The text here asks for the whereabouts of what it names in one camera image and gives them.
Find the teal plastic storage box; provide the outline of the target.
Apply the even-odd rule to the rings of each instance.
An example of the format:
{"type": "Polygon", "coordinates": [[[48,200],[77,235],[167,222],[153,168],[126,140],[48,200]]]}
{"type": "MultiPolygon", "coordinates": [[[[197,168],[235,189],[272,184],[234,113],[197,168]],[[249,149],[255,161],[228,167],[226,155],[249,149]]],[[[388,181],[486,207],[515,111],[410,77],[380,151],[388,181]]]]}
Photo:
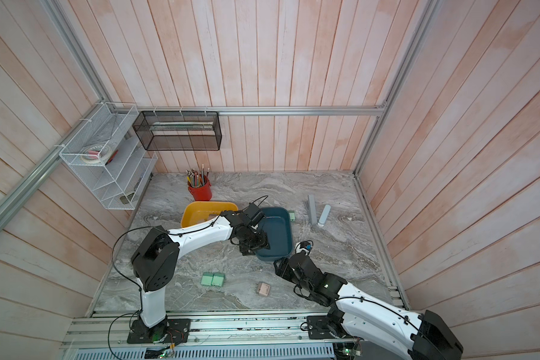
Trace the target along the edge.
{"type": "Polygon", "coordinates": [[[293,251],[293,232],[290,224],[290,213],[281,207],[261,208],[264,218],[259,228],[268,237],[269,249],[256,252],[256,257],[263,262],[274,262],[288,257],[293,251]]]}

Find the yellow plastic storage box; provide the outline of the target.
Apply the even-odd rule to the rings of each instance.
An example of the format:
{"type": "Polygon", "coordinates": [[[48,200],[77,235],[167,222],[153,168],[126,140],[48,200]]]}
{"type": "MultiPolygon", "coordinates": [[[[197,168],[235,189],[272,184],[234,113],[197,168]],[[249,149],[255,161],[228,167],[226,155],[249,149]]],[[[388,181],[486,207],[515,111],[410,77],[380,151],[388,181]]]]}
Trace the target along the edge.
{"type": "Polygon", "coordinates": [[[233,202],[196,201],[184,210],[181,227],[186,228],[206,221],[214,220],[223,211],[238,211],[233,202]]]}

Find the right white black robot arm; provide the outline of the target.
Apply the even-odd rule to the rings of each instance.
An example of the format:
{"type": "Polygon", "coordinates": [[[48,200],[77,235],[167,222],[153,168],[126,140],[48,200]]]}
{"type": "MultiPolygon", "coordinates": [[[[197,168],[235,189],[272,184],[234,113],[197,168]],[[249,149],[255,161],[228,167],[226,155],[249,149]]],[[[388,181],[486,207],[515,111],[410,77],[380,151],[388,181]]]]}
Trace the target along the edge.
{"type": "Polygon", "coordinates": [[[274,261],[275,274],[294,293],[329,309],[323,327],[333,338],[370,341],[401,359],[460,359],[464,347],[443,318],[400,309],[342,277],[321,271],[306,253],[274,261]]]}

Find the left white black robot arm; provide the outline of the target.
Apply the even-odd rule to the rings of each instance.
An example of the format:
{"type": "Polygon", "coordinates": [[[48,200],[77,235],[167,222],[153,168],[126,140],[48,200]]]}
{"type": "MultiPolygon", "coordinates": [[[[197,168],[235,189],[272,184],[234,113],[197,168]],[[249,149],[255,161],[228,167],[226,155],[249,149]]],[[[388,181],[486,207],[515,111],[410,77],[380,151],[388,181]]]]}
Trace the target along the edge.
{"type": "Polygon", "coordinates": [[[222,211],[214,219],[181,229],[152,228],[131,258],[141,288],[141,311],[127,342],[162,342],[172,331],[165,310],[165,287],[173,279],[177,262],[186,254],[216,242],[235,239],[244,256],[269,249],[259,223],[262,209],[251,202],[238,211],[222,211]]]}

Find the red pencil holder cup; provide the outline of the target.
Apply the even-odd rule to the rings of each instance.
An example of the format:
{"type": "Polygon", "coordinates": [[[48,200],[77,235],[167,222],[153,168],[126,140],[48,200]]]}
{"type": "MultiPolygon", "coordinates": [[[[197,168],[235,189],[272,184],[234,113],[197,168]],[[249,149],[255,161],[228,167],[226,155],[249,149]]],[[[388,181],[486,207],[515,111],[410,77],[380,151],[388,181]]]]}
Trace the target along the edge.
{"type": "Polygon", "coordinates": [[[187,188],[195,201],[210,201],[212,199],[209,169],[202,165],[198,169],[187,171],[187,188]]]}

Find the grey rectangular bar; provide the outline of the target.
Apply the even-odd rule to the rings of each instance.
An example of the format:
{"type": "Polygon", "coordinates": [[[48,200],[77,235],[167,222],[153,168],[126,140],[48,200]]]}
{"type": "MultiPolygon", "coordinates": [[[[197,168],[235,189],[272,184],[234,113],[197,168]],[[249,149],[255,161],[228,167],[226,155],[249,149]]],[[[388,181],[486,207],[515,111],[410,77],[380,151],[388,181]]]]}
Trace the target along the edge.
{"type": "Polygon", "coordinates": [[[308,217],[311,225],[317,225],[317,208],[313,194],[307,196],[308,217]]]}

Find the light blue cylinder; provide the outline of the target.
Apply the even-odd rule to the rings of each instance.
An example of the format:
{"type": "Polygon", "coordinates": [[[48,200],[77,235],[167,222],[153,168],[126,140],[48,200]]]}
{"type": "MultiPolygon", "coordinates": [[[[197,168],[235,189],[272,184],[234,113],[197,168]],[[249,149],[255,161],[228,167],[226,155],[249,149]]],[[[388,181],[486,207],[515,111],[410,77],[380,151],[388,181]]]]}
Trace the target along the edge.
{"type": "Polygon", "coordinates": [[[320,214],[317,222],[317,225],[319,227],[324,227],[326,225],[326,221],[328,220],[331,209],[332,207],[330,205],[324,206],[324,209],[322,210],[322,213],[320,214]]]}

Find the tape roll on shelf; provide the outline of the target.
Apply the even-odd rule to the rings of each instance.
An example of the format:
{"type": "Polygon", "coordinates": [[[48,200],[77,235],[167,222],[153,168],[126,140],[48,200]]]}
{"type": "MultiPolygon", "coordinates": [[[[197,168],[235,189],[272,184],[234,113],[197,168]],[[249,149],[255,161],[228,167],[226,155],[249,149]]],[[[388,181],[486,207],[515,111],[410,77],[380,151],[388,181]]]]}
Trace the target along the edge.
{"type": "Polygon", "coordinates": [[[110,159],[111,147],[104,144],[89,145],[79,156],[84,164],[105,164],[110,159]]]}

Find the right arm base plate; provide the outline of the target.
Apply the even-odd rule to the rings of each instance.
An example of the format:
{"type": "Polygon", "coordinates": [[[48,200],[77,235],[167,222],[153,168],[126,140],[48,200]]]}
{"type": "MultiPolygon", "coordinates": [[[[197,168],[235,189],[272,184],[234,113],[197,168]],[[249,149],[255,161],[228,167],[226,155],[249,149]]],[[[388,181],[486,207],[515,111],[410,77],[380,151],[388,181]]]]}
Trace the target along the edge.
{"type": "Polygon", "coordinates": [[[307,333],[311,340],[341,339],[348,334],[342,327],[341,318],[335,316],[308,316],[307,333]]]}

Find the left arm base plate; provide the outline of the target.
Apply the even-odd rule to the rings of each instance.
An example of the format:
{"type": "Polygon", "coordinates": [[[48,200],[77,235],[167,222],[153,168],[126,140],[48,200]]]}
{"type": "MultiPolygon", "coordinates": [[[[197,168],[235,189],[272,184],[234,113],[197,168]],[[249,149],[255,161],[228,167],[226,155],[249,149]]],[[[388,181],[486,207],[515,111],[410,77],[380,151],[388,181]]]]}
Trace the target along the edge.
{"type": "Polygon", "coordinates": [[[141,319],[133,321],[127,337],[128,344],[174,344],[188,341],[190,319],[165,318],[153,327],[148,327],[141,319]]]}

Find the black mesh wall basket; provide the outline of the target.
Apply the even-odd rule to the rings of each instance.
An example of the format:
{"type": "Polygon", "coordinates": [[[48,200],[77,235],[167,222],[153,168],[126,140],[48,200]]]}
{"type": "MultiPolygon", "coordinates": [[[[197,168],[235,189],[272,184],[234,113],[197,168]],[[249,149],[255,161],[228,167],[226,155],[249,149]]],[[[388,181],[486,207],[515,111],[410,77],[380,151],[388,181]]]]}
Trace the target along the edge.
{"type": "Polygon", "coordinates": [[[217,112],[147,110],[133,129],[149,151],[217,151],[223,135],[217,112]]]}

